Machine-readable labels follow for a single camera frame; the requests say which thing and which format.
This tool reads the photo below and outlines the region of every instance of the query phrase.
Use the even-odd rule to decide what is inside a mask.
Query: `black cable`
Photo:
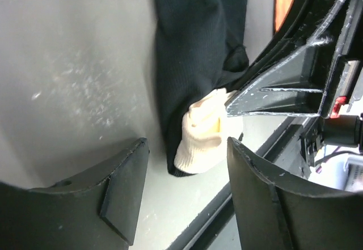
[[[326,161],[328,161],[329,159],[337,156],[337,155],[344,155],[344,154],[349,154],[349,155],[362,155],[358,152],[352,152],[352,151],[340,151],[340,152],[333,152],[330,155],[324,156],[322,159],[319,159],[318,161],[315,162],[315,165],[320,165],[322,163],[325,163]]]

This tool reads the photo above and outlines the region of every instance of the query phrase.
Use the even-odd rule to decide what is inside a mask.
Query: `table surface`
[[[272,5],[249,0],[252,60],[271,38],[264,19]],[[0,0],[0,13],[0,179],[48,187],[146,137],[151,153],[130,249],[166,249],[229,177],[225,162],[186,178],[166,171],[152,0]],[[244,118],[244,143],[256,150],[283,120]]]

